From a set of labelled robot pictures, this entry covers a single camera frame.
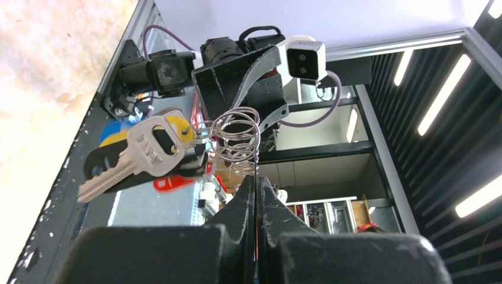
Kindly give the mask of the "metal key holder plate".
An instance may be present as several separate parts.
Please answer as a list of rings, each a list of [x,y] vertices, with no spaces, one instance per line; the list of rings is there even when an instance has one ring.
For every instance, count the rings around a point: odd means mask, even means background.
[[[258,154],[259,154],[259,139],[260,139],[260,132],[257,130],[255,132],[255,136],[253,139],[254,142],[254,151],[253,151],[253,165],[254,165],[254,171],[253,171],[253,177],[255,181],[255,227],[254,227],[254,234],[255,234],[255,251],[254,251],[254,280],[253,283],[260,283],[259,280],[259,237],[258,237]]]

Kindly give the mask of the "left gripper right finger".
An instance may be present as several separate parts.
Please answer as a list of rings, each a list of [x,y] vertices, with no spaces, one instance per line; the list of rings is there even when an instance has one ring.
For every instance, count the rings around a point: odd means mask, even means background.
[[[414,234],[320,234],[256,181],[260,283],[451,283],[433,245]]]

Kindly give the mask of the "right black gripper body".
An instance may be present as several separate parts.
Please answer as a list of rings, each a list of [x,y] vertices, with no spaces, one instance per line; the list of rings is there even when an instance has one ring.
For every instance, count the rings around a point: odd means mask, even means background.
[[[283,40],[285,36],[273,25],[248,28],[236,41],[229,37],[211,38],[200,46],[202,64],[234,59]],[[170,98],[181,96],[194,84],[191,76],[197,58],[194,50],[178,53],[165,49],[154,53],[145,51],[144,55],[139,62],[125,63],[118,68],[119,95],[134,97],[157,92],[161,98]]]

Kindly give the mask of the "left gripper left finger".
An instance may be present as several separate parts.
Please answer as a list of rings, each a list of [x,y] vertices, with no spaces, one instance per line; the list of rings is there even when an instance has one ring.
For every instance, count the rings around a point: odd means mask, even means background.
[[[255,178],[199,227],[101,227],[79,235],[55,283],[253,283]]]

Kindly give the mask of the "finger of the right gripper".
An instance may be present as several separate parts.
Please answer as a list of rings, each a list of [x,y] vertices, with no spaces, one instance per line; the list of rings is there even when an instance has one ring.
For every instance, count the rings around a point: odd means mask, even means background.
[[[273,127],[280,119],[288,115],[287,102],[284,97],[282,77],[278,72],[257,80],[248,90],[244,98],[239,97],[242,88],[236,91],[235,103],[243,107],[257,110],[260,116],[260,132]]]
[[[192,71],[194,87],[205,114],[223,114],[239,106],[251,86],[281,64],[277,46],[223,59]]]

